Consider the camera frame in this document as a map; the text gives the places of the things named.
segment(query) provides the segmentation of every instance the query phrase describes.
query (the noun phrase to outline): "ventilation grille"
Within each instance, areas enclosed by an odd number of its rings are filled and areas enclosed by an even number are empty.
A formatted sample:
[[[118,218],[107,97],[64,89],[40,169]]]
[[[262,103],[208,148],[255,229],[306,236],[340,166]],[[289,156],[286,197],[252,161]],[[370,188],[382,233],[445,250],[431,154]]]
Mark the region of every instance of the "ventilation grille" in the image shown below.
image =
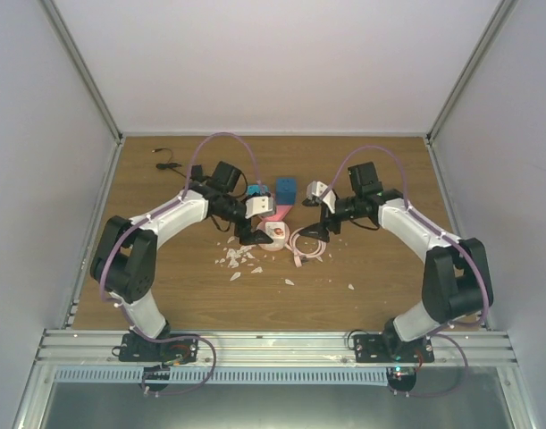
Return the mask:
[[[169,380],[149,383],[198,383],[208,368],[174,367]],[[143,375],[141,366],[62,366],[56,373],[59,383],[139,383]],[[386,371],[381,368],[216,368],[213,384],[388,384]]]

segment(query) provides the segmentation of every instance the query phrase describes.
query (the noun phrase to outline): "white wall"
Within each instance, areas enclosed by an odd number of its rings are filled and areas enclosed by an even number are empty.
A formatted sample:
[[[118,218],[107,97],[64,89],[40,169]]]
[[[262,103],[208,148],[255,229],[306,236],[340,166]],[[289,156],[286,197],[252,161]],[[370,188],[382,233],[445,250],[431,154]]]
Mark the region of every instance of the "white wall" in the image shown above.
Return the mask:
[[[436,143],[546,428],[546,1],[518,2]]]
[[[0,0],[0,428],[71,296],[112,148],[38,2]]]
[[[124,132],[423,134],[498,0],[57,0]]]

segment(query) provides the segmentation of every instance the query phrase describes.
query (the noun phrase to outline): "blue box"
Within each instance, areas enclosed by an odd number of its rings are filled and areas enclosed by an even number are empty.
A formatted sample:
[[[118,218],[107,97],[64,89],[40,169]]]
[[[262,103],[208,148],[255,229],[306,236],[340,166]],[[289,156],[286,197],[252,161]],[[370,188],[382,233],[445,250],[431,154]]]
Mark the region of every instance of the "blue box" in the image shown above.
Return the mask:
[[[269,189],[266,187],[266,185],[263,185],[263,188],[265,188],[265,192],[268,192]],[[261,195],[261,188],[258,185],[248,185],[247,186],[247,195]]]
[[[292,177],[280,177],[276,180],[274,193],[277,206],[294,206],[297,202],[297,181]]]

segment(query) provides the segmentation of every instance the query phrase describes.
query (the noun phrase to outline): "black mounting plate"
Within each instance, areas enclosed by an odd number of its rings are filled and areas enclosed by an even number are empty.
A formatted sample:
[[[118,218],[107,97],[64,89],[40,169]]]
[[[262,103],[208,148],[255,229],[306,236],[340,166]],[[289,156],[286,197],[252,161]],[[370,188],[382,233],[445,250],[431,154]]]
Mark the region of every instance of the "black mounting plate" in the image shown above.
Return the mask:
[[[170,337],[181,335],[185,334],[172,333]],[[197,349],[197,340],[176,340],[160,344],[144,340],[136,333],[129,332],[123,335],[122,344],[112,349],[112,354],[120,362],[168,362],[179,359],[180,364],[184,365],[197,360]]]
[[[413,347],[401,351],[397,358],[393,358],[388,353],[386,346],[383,342],[383,337],[379,333],[358,333],[352,336],[354,344],[354,354],[356,355],[356,362],[359,364],[372,364],[372,363],[419,363],[419,356],[417,350],[421,353],[424,360],[423,363],[429,364],[435,361],[433,350],[431,349],[432,343],[429,340],[413,341]]]

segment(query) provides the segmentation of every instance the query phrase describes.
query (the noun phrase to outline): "brown wood surface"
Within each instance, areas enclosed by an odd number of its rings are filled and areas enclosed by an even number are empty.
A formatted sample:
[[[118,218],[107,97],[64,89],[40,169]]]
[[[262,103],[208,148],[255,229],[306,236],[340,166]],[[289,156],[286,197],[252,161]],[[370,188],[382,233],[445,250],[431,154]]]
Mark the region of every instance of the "brown wood surface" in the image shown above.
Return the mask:
[[[172,198],[184,180],[175,172],[158,171],[156,163],[168,153],[152,153],[170,147],[177,162],[187,164],[201,138],[155,137],[127,139],[105,210],[112,215],[140,215]],[[330,182],[340,162],[354,148],[382,145],[398,155],[407,173],[409,196],[414,205],[442,227],[449,227],[433,167],[421,139],[262,137],[247,138],[254,149],[269,187],[281,176],[295,177],[297,200],[304,199],[312,180]],[[249,183],[253,168],[244,148],[230,138],[218,138],[202,151],[198,161],[211,172],[223,160],[241,168]],[[401,189],[393,161],[384,153],[365,151],[350,165],[372,160],[386,188]],[[346,170],[336,190],[352,193]],[[285,218],[293,230],[316,222],[318,208],[295,206]],[[161,312],[176,329],[219,330],[379,330],[390,317],[401,314],[419,299],[423,265],[403,243],[386,231],[365,231],[346,223],[333,236],[323,262],[294,266],[288,250],[254,249],[255,266],[238,269],[215,264],[225,256],[223,248],[231,233],[219,232],[210,221],[193,225],[159,251],[153,292]],[[310,239],[300,239],[306,248]],[[256,266],[262,273],[252,274]],[[242,275],[229,279],[235,271]],[[284,279],[295,284],[289,286]],[[127,328],[120,311],[100,302],[97,283],[88,278],[74,328]]]

